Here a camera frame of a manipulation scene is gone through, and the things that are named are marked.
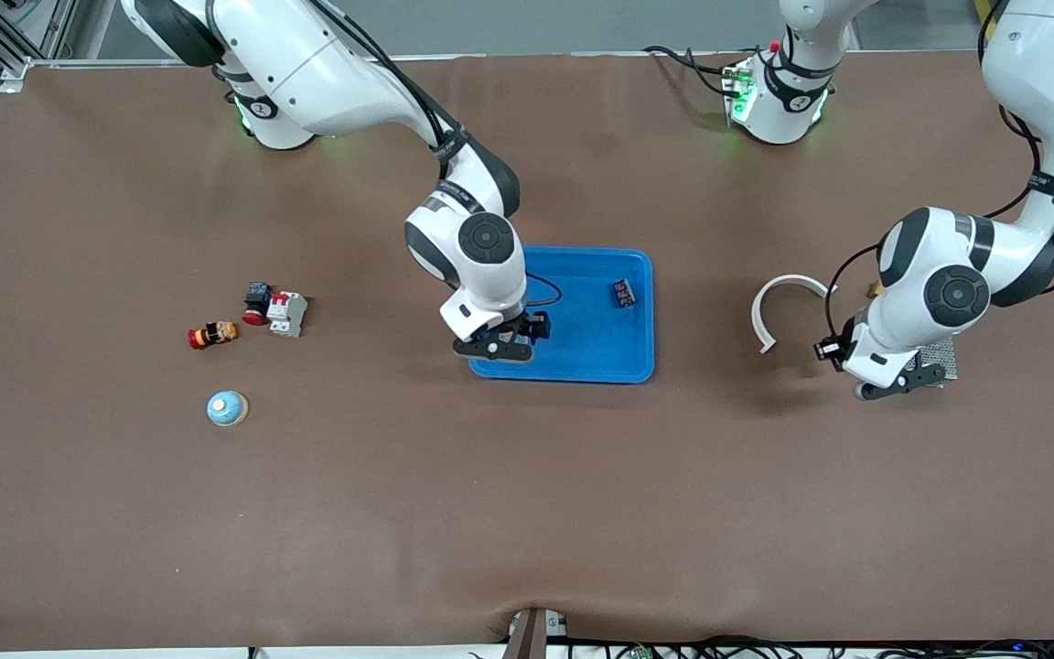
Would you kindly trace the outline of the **blue bell with tan button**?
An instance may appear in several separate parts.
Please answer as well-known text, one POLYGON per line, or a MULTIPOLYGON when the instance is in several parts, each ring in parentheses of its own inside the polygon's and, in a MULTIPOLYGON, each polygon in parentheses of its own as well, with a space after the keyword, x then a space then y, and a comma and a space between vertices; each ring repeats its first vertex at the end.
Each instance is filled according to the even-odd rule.
POLYGON ((245 420, 250 404, 242 393, 220 391, 214 393, 206 405, 206 416, 218 427, 230 428, 245 420))

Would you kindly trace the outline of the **blue plastic tray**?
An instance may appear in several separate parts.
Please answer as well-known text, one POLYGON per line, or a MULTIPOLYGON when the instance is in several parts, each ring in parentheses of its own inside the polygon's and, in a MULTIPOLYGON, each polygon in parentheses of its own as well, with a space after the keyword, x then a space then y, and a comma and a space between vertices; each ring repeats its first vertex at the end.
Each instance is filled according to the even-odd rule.
POLYGON ((655 271, 635 249, 530 245, 524 250, 530 301, 552 322, 549 340, 539 340, 531 362, 471 360, 486 379, 643 384, 655 372, 655 271), (628 279, 637 304, 620 308, 612 284, 628 279))

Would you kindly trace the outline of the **metal mesh power supply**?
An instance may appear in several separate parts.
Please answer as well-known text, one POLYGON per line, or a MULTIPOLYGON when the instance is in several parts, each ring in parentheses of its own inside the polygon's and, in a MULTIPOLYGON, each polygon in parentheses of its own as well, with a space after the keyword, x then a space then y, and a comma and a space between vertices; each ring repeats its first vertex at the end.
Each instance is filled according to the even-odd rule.
POLYGON ((924 381, 925 387, 944 388, 958 377, 953 340, 943 340, 920 347, 910 358, 907 370, 925 372, 930 376, 924 381))

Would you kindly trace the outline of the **brown table mat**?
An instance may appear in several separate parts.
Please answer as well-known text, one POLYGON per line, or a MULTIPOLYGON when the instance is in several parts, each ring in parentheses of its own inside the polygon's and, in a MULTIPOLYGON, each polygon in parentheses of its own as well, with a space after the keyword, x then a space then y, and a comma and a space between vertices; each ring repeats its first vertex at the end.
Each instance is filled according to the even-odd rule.
POLYGON ((651 56, 407 69, 515 168, 525 243, 647 252, 653 376, 474 376, 405 249, 436 168, 402 125, 275 153, 209 72, 32 70, 0 96, 0 651, 480 643, 528 606, 619 641, 1054 639, 1054 293, 879 402, 814 360, 807 292, 769 293, 769 354, 748 319, 919 206, 1020 191, 971 54, 850 56, 787 147, 651 56), (251 282, 306 298, 300 338, 243 324, 251 282))

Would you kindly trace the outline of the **white and red circuit breaker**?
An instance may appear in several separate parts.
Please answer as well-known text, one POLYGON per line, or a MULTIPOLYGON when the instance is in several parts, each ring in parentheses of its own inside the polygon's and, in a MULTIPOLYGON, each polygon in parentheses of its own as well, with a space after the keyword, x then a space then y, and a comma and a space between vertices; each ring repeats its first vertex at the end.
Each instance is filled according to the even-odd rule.
POLYGON ((308 301, 294 291, 275 291, 269 297, 266 312, 269 330, 280 337, 301 337, 308 301))

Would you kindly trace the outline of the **red and black emergency button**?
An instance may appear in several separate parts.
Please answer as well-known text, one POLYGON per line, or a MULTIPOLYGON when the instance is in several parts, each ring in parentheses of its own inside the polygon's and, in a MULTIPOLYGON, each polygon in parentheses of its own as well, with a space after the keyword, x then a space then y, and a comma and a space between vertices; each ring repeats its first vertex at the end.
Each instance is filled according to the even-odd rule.
POLYGON ((271 305, 273 291, 266 282, 251 282, 245 295, 245 311, 242 322, 246 325, 260 327, 267 325, 269 305, 271 305))

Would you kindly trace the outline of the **red and orange push button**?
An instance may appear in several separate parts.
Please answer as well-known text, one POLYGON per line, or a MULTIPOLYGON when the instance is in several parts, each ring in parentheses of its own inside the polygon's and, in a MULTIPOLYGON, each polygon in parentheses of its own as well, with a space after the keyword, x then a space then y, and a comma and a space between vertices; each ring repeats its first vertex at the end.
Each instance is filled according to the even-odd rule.
POLYGON ((190 349, 202 351, 210 346, 222 345, 239 338, 239 327, 231 321, 214 321, 187 333, 190 349))

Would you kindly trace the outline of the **aluminium frame post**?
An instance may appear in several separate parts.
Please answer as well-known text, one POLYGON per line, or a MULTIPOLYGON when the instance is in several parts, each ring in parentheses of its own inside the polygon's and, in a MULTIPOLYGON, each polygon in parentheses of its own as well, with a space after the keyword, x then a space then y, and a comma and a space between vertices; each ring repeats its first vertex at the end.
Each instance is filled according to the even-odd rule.
POLYGON ((0 80, 67 53, 72 20, 87 0, 0 0, 0 80))

